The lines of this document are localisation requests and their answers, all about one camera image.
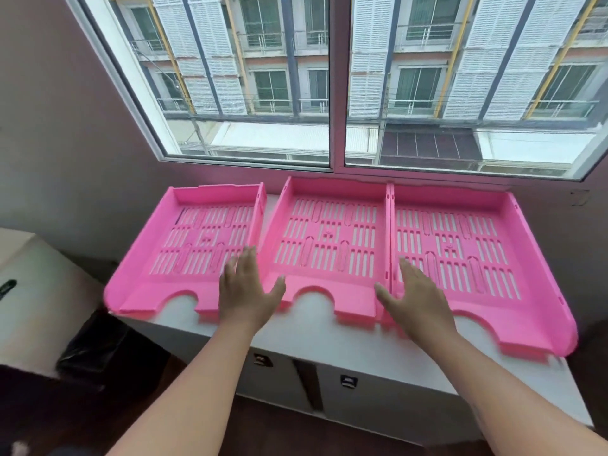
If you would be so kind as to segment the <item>person's left forearm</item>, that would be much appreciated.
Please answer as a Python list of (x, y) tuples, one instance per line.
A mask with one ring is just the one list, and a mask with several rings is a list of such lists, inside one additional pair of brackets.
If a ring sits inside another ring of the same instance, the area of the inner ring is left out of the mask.
[(222, 321), (211, 339), (106, 456), (218, 456), (255, 319)]

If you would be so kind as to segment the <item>person's right forearm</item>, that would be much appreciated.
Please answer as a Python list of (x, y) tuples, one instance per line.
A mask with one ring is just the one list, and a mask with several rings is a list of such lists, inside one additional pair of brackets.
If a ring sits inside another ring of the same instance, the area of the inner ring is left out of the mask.
[(413, 337), (472, 409), (495, 456), (608, 456), (608, 441), (551, 404), (457, 331)]

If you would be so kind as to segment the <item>pink plastic paper tray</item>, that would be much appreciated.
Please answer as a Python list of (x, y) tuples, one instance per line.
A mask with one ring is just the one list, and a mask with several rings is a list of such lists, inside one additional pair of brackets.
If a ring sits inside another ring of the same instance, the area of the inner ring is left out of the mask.
[(390, 286), (390, 213), (390, 183), (289, 177), (257, 249), (264, 289), (285, 277), (279, 310), (317, 292), (338, 322), (375, 328), (375, 283)]
[(575, 350), (574, 317), (512, 193), (390, 184), (389, 200), (396, 297), (404, 294), (404, 258), (503, 354), (544, 360)]
[(219, 276), (244, 247), (258, 244), (264, 183), (170, 187), (104, 289), (112, 314), (147, 319), (178, 296), (200, 319), (218, 319)]

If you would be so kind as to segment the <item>white box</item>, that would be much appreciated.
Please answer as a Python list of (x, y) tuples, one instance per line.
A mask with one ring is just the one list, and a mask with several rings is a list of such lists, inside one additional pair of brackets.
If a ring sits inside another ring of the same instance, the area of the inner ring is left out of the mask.
[(58, 379), (56, 363), (100, 306), (103, 285), (40, 236), (0, 228), (0, 366)]

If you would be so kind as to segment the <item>person's left hand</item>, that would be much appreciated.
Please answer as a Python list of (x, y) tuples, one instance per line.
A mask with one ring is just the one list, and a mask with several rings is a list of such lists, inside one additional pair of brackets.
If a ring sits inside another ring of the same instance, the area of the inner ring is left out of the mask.
[(269, 291), (260, 278), (256, 247), (245, 247), (226, 262), (219, 277), (218, 326), (240, 326), (255, 335), (274, 314), (264, 306), (264, 294)]

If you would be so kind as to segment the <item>black trash bag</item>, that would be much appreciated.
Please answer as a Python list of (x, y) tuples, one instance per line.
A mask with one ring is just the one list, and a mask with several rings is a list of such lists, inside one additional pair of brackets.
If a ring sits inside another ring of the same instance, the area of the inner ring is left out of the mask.
[(127, 324), (98, 309), (56, 363), (65, 380), (98, 391), (146, 395), (156, 389), (170, 353)]

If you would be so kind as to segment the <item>person's right hand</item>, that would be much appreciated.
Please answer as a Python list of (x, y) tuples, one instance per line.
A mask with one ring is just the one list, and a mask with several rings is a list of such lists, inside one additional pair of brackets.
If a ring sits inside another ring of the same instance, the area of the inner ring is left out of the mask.
[(404, 283), (405, 314), (393, 321), (423, 350), (456, 339), (457, 326), (444, 292), (405, 258), (399, 260), (399, 268)]

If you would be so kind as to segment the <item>white low cabinet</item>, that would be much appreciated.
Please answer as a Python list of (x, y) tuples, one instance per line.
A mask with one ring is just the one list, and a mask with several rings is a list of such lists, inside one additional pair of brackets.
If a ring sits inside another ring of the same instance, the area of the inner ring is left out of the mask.
[[(147, 319), (124, 322), (184, 362), (194, 359), (216, 328), (178, 296)], [(530, 360), (503, 354), (489, 332), (456, 315), (460, 333), (528, 387), (586, 427), (593, 422), (565, 358)], [(272, 368), (254, 364), (253, 352)], [(355, 389), (340, 375), (358, 378)], [(310, 292), (278, 311), (254, 338), (237, 393), (248, 398), (419, 445), (475, 440), (482, 434), (464, 400), (436, 364), (385, 312), (372, 329), (338, 322), (326, 296)]]

